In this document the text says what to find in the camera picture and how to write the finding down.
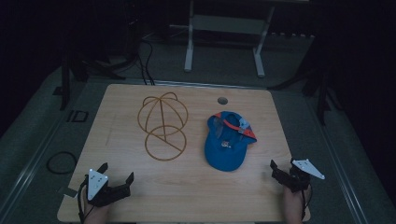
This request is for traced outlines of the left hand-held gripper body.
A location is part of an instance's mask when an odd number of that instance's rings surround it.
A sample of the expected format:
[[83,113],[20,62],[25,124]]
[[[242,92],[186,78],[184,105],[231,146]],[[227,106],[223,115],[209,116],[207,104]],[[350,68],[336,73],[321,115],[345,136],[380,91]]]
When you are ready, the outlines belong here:
[[86,189],[86,199],[89,204],[97,207],[103,207],[122,200],[131,195],[131,190],[125,188],[124,184],[110,187],[108,185],[108,176],[100,174],[91,169],[88,173],[88,186]]

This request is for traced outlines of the person's left hand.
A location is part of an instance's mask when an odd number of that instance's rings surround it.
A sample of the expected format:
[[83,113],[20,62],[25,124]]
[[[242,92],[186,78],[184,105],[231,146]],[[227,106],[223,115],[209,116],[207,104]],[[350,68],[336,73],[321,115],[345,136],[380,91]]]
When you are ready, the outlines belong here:
[[84,224],[106,224],[110,206],[96,207],[84,203]]

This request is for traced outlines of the blue baseball cap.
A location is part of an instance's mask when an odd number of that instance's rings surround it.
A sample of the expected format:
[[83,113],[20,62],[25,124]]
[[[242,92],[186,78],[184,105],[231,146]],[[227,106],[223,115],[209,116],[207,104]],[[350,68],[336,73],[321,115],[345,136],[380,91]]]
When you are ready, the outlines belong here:
[[207,120],[205,158],[222,172],[233,172],[243,163],[248,146],[257,142],[249,122],[232,111],[221,111]]

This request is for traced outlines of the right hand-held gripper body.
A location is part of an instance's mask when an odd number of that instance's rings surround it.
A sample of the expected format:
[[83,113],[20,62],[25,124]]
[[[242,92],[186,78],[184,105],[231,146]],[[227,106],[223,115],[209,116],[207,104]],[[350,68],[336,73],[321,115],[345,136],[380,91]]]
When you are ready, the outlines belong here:
[[279,184],[288,187],[292,192],[308,189],[312,176],[325,179],[325,175],[309,159],[295,160],[294,164],[295,167],[291,166],[288,172],[280,170],[277,166],[275,178]]

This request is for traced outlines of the gold wire hat stand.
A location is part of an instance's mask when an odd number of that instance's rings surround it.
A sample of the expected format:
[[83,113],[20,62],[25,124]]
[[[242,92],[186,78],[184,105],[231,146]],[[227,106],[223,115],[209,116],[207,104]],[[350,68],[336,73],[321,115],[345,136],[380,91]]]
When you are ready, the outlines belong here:
[[174,92],[148,96],[137,113],[137,123],[145,133],[144,148],[156,161],[172,161],[185,151],[188,108]]

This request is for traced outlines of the black metal stand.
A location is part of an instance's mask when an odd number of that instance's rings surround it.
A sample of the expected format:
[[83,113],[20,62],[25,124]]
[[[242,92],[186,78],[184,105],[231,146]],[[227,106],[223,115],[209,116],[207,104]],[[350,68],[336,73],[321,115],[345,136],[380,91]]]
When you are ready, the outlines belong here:
[[53,92],[54,95],[58,95],[62,98],[60,110],[65,110],[70,101],[70,72],[73,72],[76,79],[80,81],[86,81],[88,79],[88,75],[85,71],[86,67],[93,68],[100,75],[105,77],[124,79],[124,77],[117,75],[115,70],[121,69],[130,63],[131,61],[126,60],[121,63],[105,66],[81,52],[67,49],[63,54],[61,62],[61,85],[56,87]]
[[302,94],[312,97],[318,92],[316,115],[320,124],[324,125],[324,113],[330,109],[327,99],[334,102],[334,99],[328,96],[333,66],[334,62],[332,61],[332,46],[330,42],[326,37],[316,35],[302,62],[298,66],[295,75],[280,84],[268,87],[268,90],[280,91],[305,79],[306,82],[302,88]]

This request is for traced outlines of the person's right hand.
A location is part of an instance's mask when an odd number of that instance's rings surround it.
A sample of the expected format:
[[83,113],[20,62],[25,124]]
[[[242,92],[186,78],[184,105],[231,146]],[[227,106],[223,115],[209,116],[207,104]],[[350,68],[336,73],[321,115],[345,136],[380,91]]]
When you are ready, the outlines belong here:
[[283,187],[283,216],[287,224],[303,224],[303,208],[311,197],[311,188],[292,192]]

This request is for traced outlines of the white metal table frame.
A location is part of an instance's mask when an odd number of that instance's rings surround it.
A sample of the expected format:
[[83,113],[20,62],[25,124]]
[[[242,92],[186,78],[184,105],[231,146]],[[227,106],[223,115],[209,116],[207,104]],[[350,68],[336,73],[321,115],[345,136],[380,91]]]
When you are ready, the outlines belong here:
[[258,43],[252,48],[252,56],[255,63],[257,77],[265,77],[262,62],[262,48],[269,33],[270,24],[278,4],[307,4],[310,0],[248,0],[256,1],[268,7],[263,19],[247,19],[236,17],[225,17],[215,15],[196,14],[194,5],[199,0],[184,0],[189,2],[189,23],[186,26],[188,41],[184,61],[184,71],[192,70],[194,53],[194,31],[210,31],[228,34],[257,35]]

